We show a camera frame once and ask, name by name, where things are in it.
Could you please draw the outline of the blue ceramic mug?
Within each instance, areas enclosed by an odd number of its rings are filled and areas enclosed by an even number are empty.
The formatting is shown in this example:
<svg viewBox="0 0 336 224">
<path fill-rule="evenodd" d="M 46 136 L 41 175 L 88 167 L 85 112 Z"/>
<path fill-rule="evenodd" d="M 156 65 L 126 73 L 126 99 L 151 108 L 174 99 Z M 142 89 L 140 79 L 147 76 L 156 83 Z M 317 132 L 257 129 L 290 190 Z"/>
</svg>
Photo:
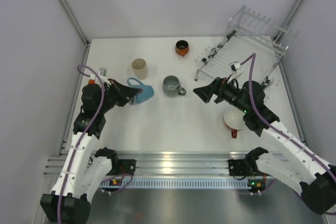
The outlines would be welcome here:
<svg viewBox="0 0 336 224">
<path fill-rule="evenodd" d="M 140 81 L 137 78 L 129 77 L 127 79 L 128 86 L 132 88 L 139 89 L 140 91 L 137 93 L 137 95 L 131 99 L 130 104 L 131 105 L 138 105 L 143 102 L 146 102 L 147 100 L 154 97 L 154 89 L 151 85 L 144 84 L 142 81 Z"/>
</svg>

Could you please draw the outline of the grey ceramic mug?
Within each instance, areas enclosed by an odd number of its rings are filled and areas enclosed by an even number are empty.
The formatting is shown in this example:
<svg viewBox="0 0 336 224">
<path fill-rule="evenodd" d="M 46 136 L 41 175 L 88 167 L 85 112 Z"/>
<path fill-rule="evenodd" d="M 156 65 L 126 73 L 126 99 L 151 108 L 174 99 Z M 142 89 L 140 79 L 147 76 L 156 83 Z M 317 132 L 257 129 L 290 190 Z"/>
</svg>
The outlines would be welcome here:
<svg viewBox="0 0 336 224">
<path fill-rule="evenodd" d="M 168 97 L 186 95 L 186 90 L 181 86 L 180 80 L 176 76 L 167 76 L 162 82 L 163 93 Z"/>
</svg>

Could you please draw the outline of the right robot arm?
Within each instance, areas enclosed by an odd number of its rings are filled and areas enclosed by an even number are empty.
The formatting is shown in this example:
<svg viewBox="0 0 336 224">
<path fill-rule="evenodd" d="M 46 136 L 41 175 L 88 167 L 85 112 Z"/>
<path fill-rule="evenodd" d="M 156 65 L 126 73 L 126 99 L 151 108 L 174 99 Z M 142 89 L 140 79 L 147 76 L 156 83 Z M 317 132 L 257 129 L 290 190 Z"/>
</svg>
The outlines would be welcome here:
<svg viewBox="0 0 336 224">
<path fill-rule="evenodd" d="M 271 175 L 299 194 L 305 205 L 318 215 L 328 214 L 335 206 L 335 166 L 286 129 L 280 118 L 264 104 L 265 93 L 258 82 L 247 81 L 238 88 L 227 78 L 216 78 L 193 92 L 205 103 L 216 95 L 215 103 L 225 101 L 242 111 L 247 128 L 270 143 L 288 161 L 278 161 L 266 149 L 255 148 L 243 160 L 250 174 Z"/>
</svg>

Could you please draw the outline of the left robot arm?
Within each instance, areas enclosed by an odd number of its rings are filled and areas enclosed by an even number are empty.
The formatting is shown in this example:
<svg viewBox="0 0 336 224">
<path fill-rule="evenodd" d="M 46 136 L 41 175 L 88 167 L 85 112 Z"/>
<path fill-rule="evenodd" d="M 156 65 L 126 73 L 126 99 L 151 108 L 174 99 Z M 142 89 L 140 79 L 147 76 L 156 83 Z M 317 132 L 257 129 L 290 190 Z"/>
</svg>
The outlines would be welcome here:
<svg viewBox="0 0 336 224">
<path fill-rule="evenodd" d="M 107 174 L 115 174 L 120 167 L 115 150 L 105 147 L 92 155 L 106 123 L 105 114 L 115 106 L 125 106 L 140 91 L 113 79 L 100 84 L 89 81 L 82 88 L 82 105 L 63 168 L 50 193 L 43 194 L 40 200 L 49 221 L 88 221 L 94 194 Z"/>
</svg>

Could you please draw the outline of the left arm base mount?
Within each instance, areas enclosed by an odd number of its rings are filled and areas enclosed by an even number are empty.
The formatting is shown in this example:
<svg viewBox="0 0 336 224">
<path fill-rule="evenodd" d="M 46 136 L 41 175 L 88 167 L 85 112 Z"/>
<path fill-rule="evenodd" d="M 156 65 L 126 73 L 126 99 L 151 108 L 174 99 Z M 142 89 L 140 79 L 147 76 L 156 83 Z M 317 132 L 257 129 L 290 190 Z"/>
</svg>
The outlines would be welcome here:
<svg viewBox="0 0 336 224">
<path fill-rule="evenodd" d="M 131 174 L 134 175 L 136 169 L 135 159 L 119 159 L 112 167 L 112 175 Z"/>
</svg>

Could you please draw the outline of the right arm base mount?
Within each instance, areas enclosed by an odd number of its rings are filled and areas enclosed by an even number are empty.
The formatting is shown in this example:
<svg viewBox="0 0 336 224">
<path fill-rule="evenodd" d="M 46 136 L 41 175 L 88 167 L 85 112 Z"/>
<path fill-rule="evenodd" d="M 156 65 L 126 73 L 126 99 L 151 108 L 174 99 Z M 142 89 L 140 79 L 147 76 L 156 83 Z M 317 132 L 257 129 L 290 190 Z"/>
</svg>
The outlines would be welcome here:
<svg viewBox="0 0 336 224">
<path fill-rule="evenodd" d="M 231 177 L 237 180 L 243 180 L 250 175 L 248 165 L 244 159 L 229 159 L 228 169 Z"/>
</svg>

